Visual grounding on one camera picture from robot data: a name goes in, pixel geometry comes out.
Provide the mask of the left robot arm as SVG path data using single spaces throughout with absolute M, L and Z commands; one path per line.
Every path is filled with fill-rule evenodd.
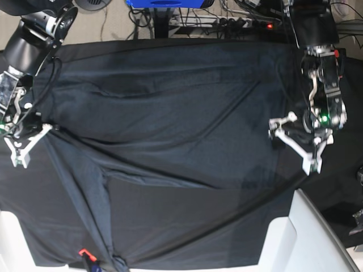
M 307 108 L 300 116 L 290 111 L 272 118 L 268 132 L 271 140 L 281 141 L 302 158 L 302 170 L 310 175 L 321 171 L 324 149 L 348 119 L 340 89 L 343 62 L 335 49 L 339 35 L 329 1 L 282 1 L 281 9 L 304 52 L 301 74 L 310 80 L 311 90 L 304 95 Z

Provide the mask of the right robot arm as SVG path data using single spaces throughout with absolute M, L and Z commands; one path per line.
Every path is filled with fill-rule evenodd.
M 55 78 L 32 102 L 24 101 L 33 80 L 55 54 L 73 25 L 78 9 L 72 1 L 1 1 L 1 11 L 20 18 L 3 57 L 8 65 L 1 73 L 1 138 L 11 151 L 14 167 L 27 168 L 30 151 L 52 130 L 35 108 L 44 100 Z

